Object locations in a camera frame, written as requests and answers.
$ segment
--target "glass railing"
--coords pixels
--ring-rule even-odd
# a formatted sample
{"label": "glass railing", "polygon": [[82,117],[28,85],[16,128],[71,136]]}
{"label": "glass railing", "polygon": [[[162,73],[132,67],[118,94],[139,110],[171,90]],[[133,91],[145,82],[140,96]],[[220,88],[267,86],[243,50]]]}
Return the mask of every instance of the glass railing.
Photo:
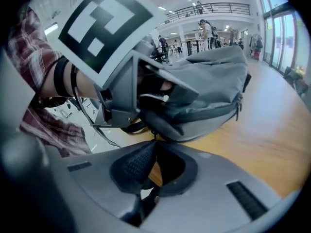
{"label": "glass railing", "polygon": [[251,13],[249,10],[249,6],[249,4],[235,2],[214,2],[199,4],[166,14],[167,19],[161,25],[186,17],[211,13],[234,13],[250,16]]}

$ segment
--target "black strap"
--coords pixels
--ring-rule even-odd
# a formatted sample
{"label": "black strap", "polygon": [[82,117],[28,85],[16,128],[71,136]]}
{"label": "black strap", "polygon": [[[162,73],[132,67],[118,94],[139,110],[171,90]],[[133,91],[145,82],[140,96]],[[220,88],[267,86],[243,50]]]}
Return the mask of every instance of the black strap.
{"label": "black strap", "polygon": [[72,96],[68,94],[64,85],[64,71],[68,62],[69,60],[64,56],[58,60],[54,70],[54,85],[58,95],[71,98]]}
{"label": "black strap", "polygon": [[244,86],[243,86],[243,92],[245,92],[246,87],[248,86],[248,83],[251,81],[252,75],[250,75],[249,73],[246,76],[246,80],[244,82]]}
{"label": "black strap", "polygon": [[76,99],[77,105],[79,106],[80,110],[82,110],[80,103],[78,102],[77,94],[75,92],[75,88],[77,87],[77,68],[74,64],[72,64],[72,68],[71,68],[70,81],[71,81],[71,88],[72,88],[73,96]]}
{"label": "black strap", "polygon": [[146,124],[143,121],[140,121],[137,123],[133,123],[126,128],[121,128],[121,129],[126,133],[135,133],[137,131],[142,130],[145,127],[146,127]]}

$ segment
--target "backpack strap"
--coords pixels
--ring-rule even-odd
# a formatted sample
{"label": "backpack strap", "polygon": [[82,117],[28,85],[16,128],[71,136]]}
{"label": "backpack strap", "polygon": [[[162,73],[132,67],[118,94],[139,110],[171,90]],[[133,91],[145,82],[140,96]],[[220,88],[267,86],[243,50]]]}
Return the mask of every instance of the backpack strap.
{"label": "backpack strap", "polygon": [[121,129],[126,133],[135,133],[137,131],[142,130],[145,127],[146,127],[146,124],[143,121],[140,121],[137,123],[133,123],[126,128],[121,128]]}

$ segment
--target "black wristband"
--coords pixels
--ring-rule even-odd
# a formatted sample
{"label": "black wristband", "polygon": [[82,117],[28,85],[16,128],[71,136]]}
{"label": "black wristband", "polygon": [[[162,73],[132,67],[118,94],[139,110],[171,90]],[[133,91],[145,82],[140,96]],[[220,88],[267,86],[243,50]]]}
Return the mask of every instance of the black wristband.
{"label": "black wristband", "polygon": [[68,62],[69,60],[67,58],[64,56],[61,57],[58,60],[54,70],[54,86],[57,94],[62,97],[72,97],[70,94],[68,94],[64,85],[64,71]]}
{"label": "black wristband", "polygon": [[71,80],[71,88],[72,88],[72,93],[74,98],[76,99],[80,109],[82,110],[79,100],[78,100],[78,96],[76,94],[75,88],[77,87],[77,68],[74,64],[72,64],[72,68],[71,68],[71,73],[70,73],[70,80]]}

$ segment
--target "person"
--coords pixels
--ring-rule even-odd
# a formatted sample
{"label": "person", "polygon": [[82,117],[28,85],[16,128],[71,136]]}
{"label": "person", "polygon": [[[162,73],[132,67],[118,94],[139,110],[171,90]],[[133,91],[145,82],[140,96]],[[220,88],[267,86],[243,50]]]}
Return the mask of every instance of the person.
{"label": "person", "polygon": [[182,50],[181,50],[181,41],[175,40],[175,45],[177,46],[178,53],[181,53],[182,52]]}
{"label": "person", "polygon": [[[20,130],[34,135],[44,145],[56,147],[62,157],[92,153],[81,127],[63,121],[45,109],[64,104],[68,99],[57,94],[53,79],[56,63],[62,54],[49,45],[37,14],[27,4],[20,9],[4,50],[22,78],[35,91]],[[71,67],[72,63],[68,62],[63,80],[66,92],[73,96]],[[93,81],[81,71],[77,73],[77,86],[81,97],[98,100]],[[164,81],[161,90],[171,87],[170,82]]]}
{"label": "person", "polygon": [[255,52],[254,52],[254,59],[256,59],[256,60],[259,60],[261,49],[263,48],[261,39],[262,39],[262,37],[259,36],[258,40],[256,42],[256,49],[255,49]]}
{"label": "person", "polygon": [[153,60],[159,62],[160,64],[164,62],[168,62],[168,60],[163,60],[162,56],[165,55],[165,53],[159,52],[158,48],[154,49],[151,53],[150,58],[152,58]]}
{"label": "person", "polygon": [[201,2],[200,1],[197,1],[196,2],[196,10],[197,10],[197,13],[199,14],[199,15],[202,15],[203,14],[203,7],[202,7],[202,5],[201,5]]}
{"label": "person", "polygon": [[215,48],[221,48],[222,45],[220,43],[220,38],[219,38],[216,27],[211,26],[211,28],[212,28],[212,35],[214,37]]}
{"label": "person", "polygon": [[222,36],[219,36],[219,41],[220,41],[221,47],[223,47],[225,45],[225,39]]}
{"label": "person", "polygon": [[200,26],[203,28],[203,38],[204,38],[204,44],[207,50],[213,49],[213,43],[214,43],[214,36],[212,34],[212,26],[211,24],[202,19],[200,20]]}
{"label": "person", "polygon": [[165,58],[168,59],[169,58],[169,54],[166,51],[166,47],[167,47],[167,42],[166,39],[163,38],[162,36],[159,35],[159,47],[162,48],[162,52],[165,53]]}
{"label": "person", "polygon": [[243,44],[243,39],[242,38],[239,39],[238,46],[240,48],[242,48],[242,50],[244,49],[244,44]]}
{"label": "person", "polygon": [[227,42],[227,38],[226,37],[223,37],[223,40],[224,40],[224,46],[228,46],[229,45],[229,42]]}
{"label": "person", "polygon": [[191,14],[192,14],[192,12],[188,12],[188,13],[186,13],[185,17],[190,17]]}

